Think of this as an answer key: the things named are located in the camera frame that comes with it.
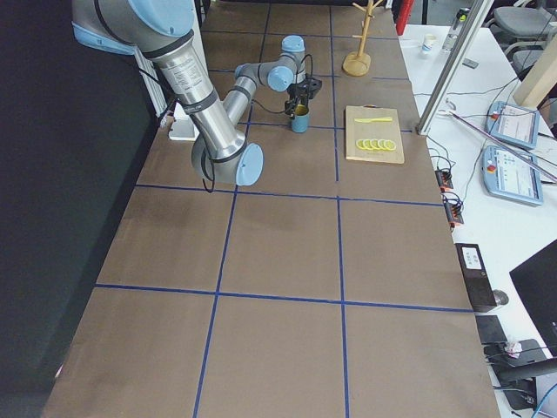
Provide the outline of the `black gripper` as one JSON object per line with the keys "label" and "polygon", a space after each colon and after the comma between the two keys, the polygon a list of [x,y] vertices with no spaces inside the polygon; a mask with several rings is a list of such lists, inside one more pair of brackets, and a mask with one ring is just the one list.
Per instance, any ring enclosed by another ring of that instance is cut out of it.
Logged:
{"label": "black gripper", "polygon": [[285,101],[285,114],[289,118],[295,117],[298,105],[308,105],[308,87],[306,84],[291,84],[287,88],[289,98]]}

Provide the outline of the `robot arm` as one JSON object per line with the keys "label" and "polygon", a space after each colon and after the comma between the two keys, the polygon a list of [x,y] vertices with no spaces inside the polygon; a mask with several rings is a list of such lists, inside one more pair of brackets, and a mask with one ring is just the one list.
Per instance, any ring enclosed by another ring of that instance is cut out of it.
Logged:
{"label": "robot arm", "polygon": [[260,85],[282,92],[305,75],[305,42],[290,35],[274,62],[242,64],[224,99],[194,49],[195,7],[190,1],[74,1],[76,40],[93,49],[120,55],[140,51],[163,73],[178,102],[198,129],[191,163],[212,183],[255,184],[264,153],[248,142],[236,125]]}

